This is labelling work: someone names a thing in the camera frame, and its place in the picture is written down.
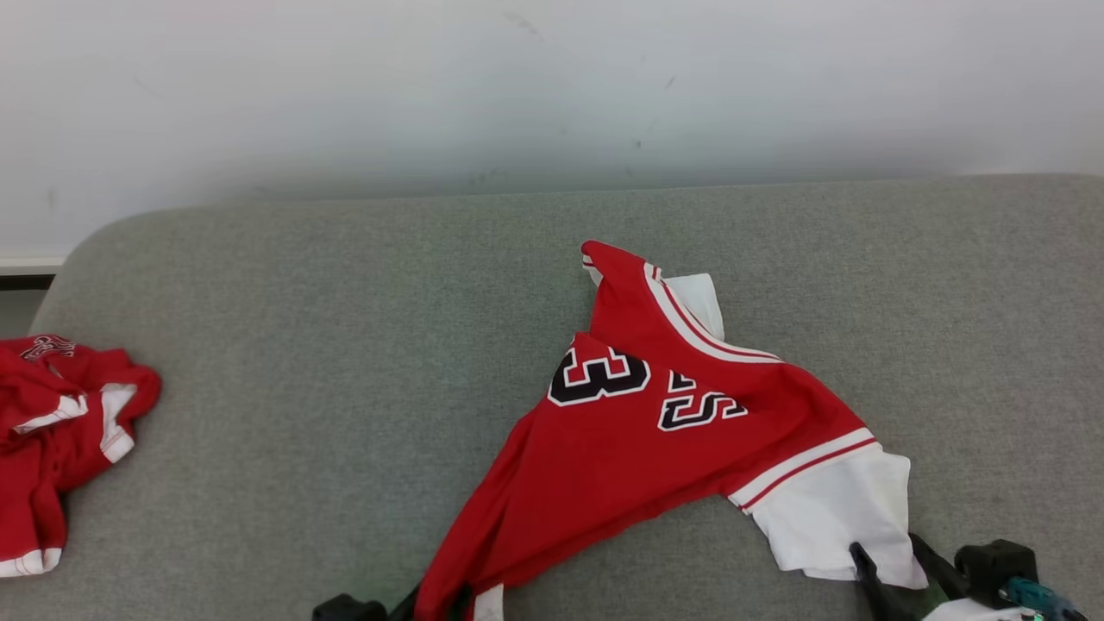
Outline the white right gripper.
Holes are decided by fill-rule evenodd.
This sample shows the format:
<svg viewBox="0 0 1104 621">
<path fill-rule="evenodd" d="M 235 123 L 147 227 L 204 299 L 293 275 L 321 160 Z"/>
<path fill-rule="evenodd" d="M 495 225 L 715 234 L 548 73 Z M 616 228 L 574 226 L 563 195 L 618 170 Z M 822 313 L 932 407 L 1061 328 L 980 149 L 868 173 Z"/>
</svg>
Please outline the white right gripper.
<svg viewBox="0 0 1104 621">
<path fill-rule="evenodd" d="M 1025 578 L 1012 578 L 998 596 L 1006 604 L 983 606 L 969 598 L 965 573 L 946 561 L 922 537 L 910 534 L 913 557 L 927 578 L 926 589 L 910 590 L 888 585 L 862 543 L 852 543 L 850 554 L 856 578 L 872 620 L 1089 620 L 1089 615 L 1064 596 Z M 919 606 L 936 606 L 924 617 Z"/>
</svg>

